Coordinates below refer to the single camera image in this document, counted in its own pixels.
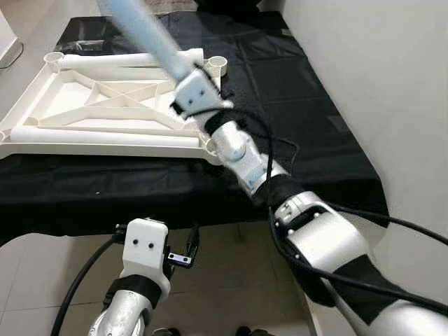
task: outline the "black wire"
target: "black wire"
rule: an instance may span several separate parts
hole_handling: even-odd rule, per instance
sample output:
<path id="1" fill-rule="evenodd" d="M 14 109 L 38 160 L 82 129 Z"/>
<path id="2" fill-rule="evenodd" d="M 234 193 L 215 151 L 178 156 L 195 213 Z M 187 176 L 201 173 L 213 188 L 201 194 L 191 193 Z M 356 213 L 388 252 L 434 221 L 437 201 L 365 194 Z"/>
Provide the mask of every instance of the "black wire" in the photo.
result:
<path id="1" fill-rule="evenodd" d="M 364 217 L 366 219 L 377 219 L 377 220 L 381 220 L 381 221 L 389 221 L 389 222 L 404 226 L 405 228 L 420 232 L 421 234 L 431 237 L 434 240 L 437 240 L 438 242 L 448 246 L 448 238 L 443 237 L 441 234 L 430 231 L 430 230 L 428 230 L 424 227 L 421 227 L 417 224 L 411 223 L 407 220 L 390 217 L 390 216 L 386 216 L 386 215 L 381 215 L 380 213 L 375 213 L 375 212 L 370 212 L 370 211 L 351 209 L 351 208 L 347 208 L 345 206 L 330 203 L 330 202 L 326 202 L 326 203 L 333 209 L 338 210 L 338 211 L 347 212 L 348 214 L 358 215 L 358 216 Z"/>
<path id="2" fill-rule="evenodd" d="M 279 237 L 277 235 L 277 231 L 275 228 L 274 223 L 274 216 L 273 216 L 273 210 L 272 210 L 272 196 L 271 196 L 271 173 L 272 173 L 272 163 L 273 163 L 273 157 L 274 157 L 274 149 L 273 149 L 273 139 L 272 139 L 272 132 L 270 130 L 269 125 L 257 114 L 255 114 L 252 111 L 244 110 L 242 108 L 208 108 L 207 110 L 202 110 L 198 112 L 194 112 L 190 116 L 197 116 L 202 113 L 212 112 L 212 111 L 218 111 L 218 113 L 230 113 L 235 112 L 242 114 L 244 116 L 248 116 L 252 118 L 254 121 L 259 123 L 259 125 L 263 128 L 263 130 L 266 133 L 267 140 L 268 140 L 268 156 L 267 156 L 267 172 L 266 172 L 266 184 L 267 184 L 267 208 L 268 208 L 268 221 L 269 221 L 269 227 L 272 233 L 272 238 L 274 240 L 274 244 L 277 248 L 277 250 L 280 252 L 280 254 L 287 259 L 287 261 L 300 269 L 315 274 L 321 278 L 327 279 L 329 281 L 338 282 L 340 284 L 344 284 L 353 288 L 361 289 L 364 291 L 369 291 L 371 293 L 376 293 L 378 295 L 384 295 L 389 296 L 391 298 L 399 299 L 399 300 L 406 300 L 409 302 L 413 302 L 417 305 L 420 305 L 422 307 L 440 312 L 441 314 L 448 315 L 448 306 L 445 304 L 442 304 L 440 302 L 436 302 L 434 300 L 428 299 L 426 297 L 422 297 L 420 295 L 415 295 L 411 293 L 406 292 L 400 292 L 396 290 L 392 290 L 389 288 L 384 288 L 376 285 L 372 285 L 370 283 L 360 282 L 354 279 L 347 278 L 345 276 L 340 276 L 338 274 L 333 274 L 327 271 L 324 271 L 322 269 L 318 269 L 315 267 L 312 267 L 310 265 L 307 265 L 303 262 L 301 262 L 299 259 L 296 259 L 294 256 L 287 253 L 282 243 L 279 240 Z"/>
<path id="3" fill-rule="evenodd" d="M 255 133 L 255 132 L 253 132 L 253 131 L 251 131 L 251 134 L 252 135 L 255 135 L 256 137 L 260 137 L 260 138 L 264 138 L 264 139 L 267 139 L 267 136 L 265 136 L 265 135 L 261 135 L 261 134 L 258 134 L 258 133 Z M 289 146 L 292 146 L 292 147 L 294 147 L 294 154 L 293 154 L 293 156 L 291 157 L 291 161 L 290 161 L 290 166 L 289 166 L 289 174 L 292 176 L 293 175 L 293 170 L 294 170 L 294 164 L 295 164 L 295 159 L 297 159 L 297 156 L 298 156 L 298 154 L 299 154 L 299 152 L 300 152 L 300 146 L 298 145 L 298 144 L 296 144 L 294 141 L 291 141 L 291 140 L 287 140 L 287 139 L 285 139 L 285 138 L 278 138 L 278 137 L 276 137 L 276 136 L 273 136 L 272 137 L 272 139 L 274 140 L 274 141 L 277 141 L 277 142 L 283 142 L 284 144 L 287 144 L 287 145 L 289 145 Z"/>
<path id="4" fill-rule="evenodd" d="M 78 289 L 79 285 L 81 284 L 81 281 L 84 279 L 87 272 L 89 272 L 90 268 L 95 264 L 95 262 L 98 260 L 98 258 L 107 250 L 113 243 L 115 243 L 116 238 L 115 236 L 112 236 L 108 241 L 106 241 L 103 245 L 101 245 L 95 253 L 90 257 L 90 259 L 85 263 L 81 271 L 79 271 L 76 278 L 73 280 L 73 283 L 70 285 L 69 290 L 67 291 L 67 294 L 65 295 L 64 301 L 61 304 L 61 307 L 59 308 L 59 311 L 57 312 L 55 322 L 53 323 L 53 328 L 51 330 L 51 336 L 58 336 L 62 324 L 64 322 L 64 317 L 67 313 L 67 310 L 69 309 L 71 299 L 73 299 L 73 296 L 75 295 L 76 290 Z"/>
<path id="5" fill-rule="evenodd" d="M 13 59 L 13 60 L 11 61 L 11 63 L 8 64 L 7 66 L 0 67 L 0 70 L 4 70 L 4 69 L 7 69 L 7 68 L 11 67 L 11 66 L 15 63 L 15 61 L 17 61 L 17 60 L 19 59 L 19 57 L 22 56 L 22 54 L 23 54 L 23 50 L 25 50 L 25 44 L 23 44 L 23 42 L 20 42 L 20 45 L 22 46 L 22 49 L 21 49 L 21 51 L 19 52 L 19 55 L 17 55 L 17 56 L 15 57 L 15 59 Z"/>

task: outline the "black band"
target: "black band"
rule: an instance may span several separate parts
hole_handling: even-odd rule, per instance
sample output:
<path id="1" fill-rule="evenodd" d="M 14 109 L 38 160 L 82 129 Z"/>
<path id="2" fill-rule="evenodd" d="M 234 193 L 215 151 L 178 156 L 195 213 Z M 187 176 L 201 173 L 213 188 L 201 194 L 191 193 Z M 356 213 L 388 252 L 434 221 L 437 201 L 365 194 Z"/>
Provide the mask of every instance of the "black band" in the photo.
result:
<path id="1" fill-rule="evenodd" d="M 205 132 L 207 132 L 207 134 L 211 136 L 219 127 L 221 127 L 225 123 L 238 119 L 241 119 L 241 115 L 236 112 L 232 112 L 231 110 L 226 111 L 225 113 L 217 112 L 217 114 L 212 116 L 205 123 Z"/>
<path id="2" fill-rule="evenodd" d="M 175 112 L 178 115 L 182 114 L 183 108 L 181 108 L 181 106 L 179 104 L 177 104 L 177 101 L 173 101 L 170 106 L 175 110 Z"/>
<path id="3" fill-rule="evenodd" d="M 159 285 L 154 281 L 145 276 L 133 274 L 125 278 L 116 279 L 111 284 L 111 287 L 107 290 L 104 305 L 108 307 L 115 293 L 120 290 L 132 291 L 144 296 L 151 302 L 153 309 L 159 302 L 160 295 L 162 294 Z"/>
<path id="4" fill-rule="evenodd" d="M 335 271 L 335 274 L 406 293 L 402 288 L 385 279 L 367 255 L 357 257 L 357 259 L 341 266 Z M 350 308 L 368 325 L 376 319 L 383 309 L 397 300 L 394 297 L 378 295 L 338 282 L 331 281 L 331 284 Z"/>
<path id="5" fill-rule="evenodd" d="M 303 193 L 302 188 L 297 180 L 289 175 L 276 175 L 271 178 L 271 201 L 274 208 L 281 205 L 289 197 Z M 255 205 L 261 205 L 267 201 L 267 183 L 264 182 L 257 192 L 252 196 Z"/>

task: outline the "black tablecloth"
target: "black tablecloth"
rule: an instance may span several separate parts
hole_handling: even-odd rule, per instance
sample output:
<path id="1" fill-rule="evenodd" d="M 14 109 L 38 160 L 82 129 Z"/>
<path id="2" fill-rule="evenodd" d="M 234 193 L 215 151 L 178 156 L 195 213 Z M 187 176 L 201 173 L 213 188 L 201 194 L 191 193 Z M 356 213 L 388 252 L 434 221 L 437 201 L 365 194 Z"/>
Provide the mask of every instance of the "black tablecloth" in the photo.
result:
<path id="1" fill-rule="evenodd" d="M 305 188 L 332 202 L 387 212 L 378 175 L 280 14 L 235 22 L 178 12 L 160 20 L 182 48 L 228 59 L 223 92 L 234 94 L 236 106 L 259 112 L 276 137 L 300 146 L 293 175 Z M 71 19 L 56 50 L 138 52 L 106 17 Z M 263 139 L 256 141 L 265 148 Z M 289 167 L 294 148 L 277 142 L 274 151 Z M 203 160 L 74 155 L 12 155 L 0 161 L 0 211 L 3 241 L 27 232 L 107 233 L 115 223 L 140 216 L 167 221 L 171 228 L 265 217 L 229 171 Z"/>

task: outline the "white pole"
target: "white pole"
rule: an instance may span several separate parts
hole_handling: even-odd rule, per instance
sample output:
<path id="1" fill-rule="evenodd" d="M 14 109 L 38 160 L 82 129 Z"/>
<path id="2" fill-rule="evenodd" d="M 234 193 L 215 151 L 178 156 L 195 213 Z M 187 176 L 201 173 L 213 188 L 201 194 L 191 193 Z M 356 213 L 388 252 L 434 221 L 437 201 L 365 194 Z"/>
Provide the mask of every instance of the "white pole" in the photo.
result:
<path id="1" fill-rule="evenodd" d="M 181 82 L 195 69 L 179 55 L 179 46 L 141 0 L 100 0 L 111 12 L 122 32 L 159 61 L 176 81 Z"/>
<path id="2" fill-rule="evenodd" d="M 201 48 L 179 51 L 182 57 L 203 65 L 204 51 Z M 150 54 L 126 54 L 105 56 L 64 55 L 51 52 L 43 58 L 56 69 L 79 69 L 88 67 L 159 67 L 158 60 Z"/>
<path id="3" fill-rule="evenodd" d="M 192 136 L 166 136 L 113 132 L 43 129 L 35 126 L 17 126 L 11 130 L 13 143 L 41 144 L 119 144 L 135 146 L 199 148 L 199 139 Z"/>

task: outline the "white plastic frame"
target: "white plastic frame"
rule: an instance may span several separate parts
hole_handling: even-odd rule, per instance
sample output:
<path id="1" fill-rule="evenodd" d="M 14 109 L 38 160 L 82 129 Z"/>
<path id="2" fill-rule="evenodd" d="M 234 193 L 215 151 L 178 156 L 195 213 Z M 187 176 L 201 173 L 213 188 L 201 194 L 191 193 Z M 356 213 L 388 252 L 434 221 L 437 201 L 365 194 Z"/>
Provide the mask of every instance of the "white plastic frame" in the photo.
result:
<path id="1" fill-rule="evenodd" d="M 45 59 L 54 58 L 52 54 Z M 123 56 L 120 61 L 128 64 Z M 216 66 L 214 58 L 204 60 L 204 68 L 220 87 L 227 64 Z M 221 163 L 196 122 L 182 119 L 169 107 L 175 84 L 163 69 L 106 62 L 77 69 L 48 62 L 0 122 L 0 159 L 29 153 Z"/>

